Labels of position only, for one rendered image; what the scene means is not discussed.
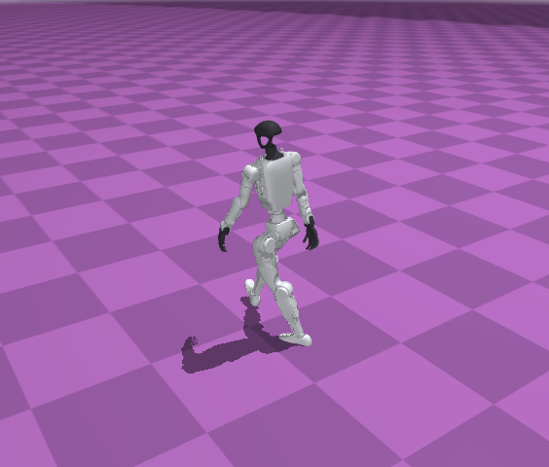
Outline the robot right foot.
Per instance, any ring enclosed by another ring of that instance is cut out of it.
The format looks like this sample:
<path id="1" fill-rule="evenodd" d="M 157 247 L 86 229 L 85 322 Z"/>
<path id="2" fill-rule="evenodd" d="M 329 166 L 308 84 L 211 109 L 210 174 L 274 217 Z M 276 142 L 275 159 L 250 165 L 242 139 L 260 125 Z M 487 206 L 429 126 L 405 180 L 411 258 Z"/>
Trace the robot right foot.
<path id="1" fill-rule="evenodd" d="M 256 295 L 253 295 L 252 289 L 254 287 L 254 283 L 255 282 L 252 279 L 246 279 L 244 285 L 245 285 L 245 290 L 249 296 L 251 304 L 254 306 L 258 306 L 260 303 L 260 294 L 258 295 L 258 293 L 256 293 Z"/>

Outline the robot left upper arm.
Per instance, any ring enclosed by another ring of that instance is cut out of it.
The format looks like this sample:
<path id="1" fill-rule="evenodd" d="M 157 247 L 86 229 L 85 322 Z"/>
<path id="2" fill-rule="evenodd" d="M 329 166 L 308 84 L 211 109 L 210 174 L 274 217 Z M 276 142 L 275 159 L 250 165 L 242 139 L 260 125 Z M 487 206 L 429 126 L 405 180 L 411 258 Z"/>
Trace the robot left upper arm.
<path id="1" fill-rule="evenodd" d="M 242 180 L 239 188 L 240 208 L 245 208 L 248 203 L 255 182 L 260 178 L 263 166 L 258 162 L 248 164 L 242 171 Z"/>

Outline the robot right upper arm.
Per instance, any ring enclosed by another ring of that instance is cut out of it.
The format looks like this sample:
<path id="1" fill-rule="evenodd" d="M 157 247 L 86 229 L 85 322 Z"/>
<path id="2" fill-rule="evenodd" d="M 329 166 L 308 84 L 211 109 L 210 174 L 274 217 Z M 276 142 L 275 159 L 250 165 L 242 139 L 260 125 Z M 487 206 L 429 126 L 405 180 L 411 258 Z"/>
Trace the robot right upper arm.
<path id="1" fill-rule="evenodd" d="M 297 152 L 287 152 L 293 162 L 293 177 L 294 177 L 294 196 L 301 195 L 305 192 L 303 183 L 303 173 L 301 168 L 301 156 Z"/>

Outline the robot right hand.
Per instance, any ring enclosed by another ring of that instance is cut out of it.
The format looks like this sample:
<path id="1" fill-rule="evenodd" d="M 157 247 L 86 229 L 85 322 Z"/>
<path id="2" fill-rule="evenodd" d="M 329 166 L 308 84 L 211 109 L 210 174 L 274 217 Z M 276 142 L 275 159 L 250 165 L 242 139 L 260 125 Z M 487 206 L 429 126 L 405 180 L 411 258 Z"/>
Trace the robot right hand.
<path id="1" fill-rule="evenodd" d="M 312 250 L 314 249 L 315 247 L 318 246 L 319 244 L 319 241 L 318 241 L 318 237 L 317 237 L 317 231 L 314 227 L 314 219 L 312 216 L 309 217 L 309 220 L 310 220 L 310 223 L 309 224 L 305 224 L 305 227 L 307 227 L 306 229 L 306 236 L 305 236 L 305 239 L 303 240 L 303 243 L 306 242 L 307 238 L 309 239 L 309 245 L 308 247 L 306 248 L 309 249 L 309 250 Z"/>

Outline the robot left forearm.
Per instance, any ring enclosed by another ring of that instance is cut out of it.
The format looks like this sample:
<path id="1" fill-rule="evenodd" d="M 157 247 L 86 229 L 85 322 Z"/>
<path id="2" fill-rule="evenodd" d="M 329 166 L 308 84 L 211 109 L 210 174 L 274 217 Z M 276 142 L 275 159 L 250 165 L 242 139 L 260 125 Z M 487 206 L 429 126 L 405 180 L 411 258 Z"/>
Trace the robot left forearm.
<path id="1" fill-rule="evenodd" d="M 230 230 L 232 229 L 232 226 L 234 225 L 234 223 L 242 213 L 242 210 L 239 208 L 240 208 L 240 199 L 234 198 L 229 213 L 226 215 L 224 221 L 220 224 L 222 232 L 223 232 L 223 229 L 226 227 L 229 227 Z"/>

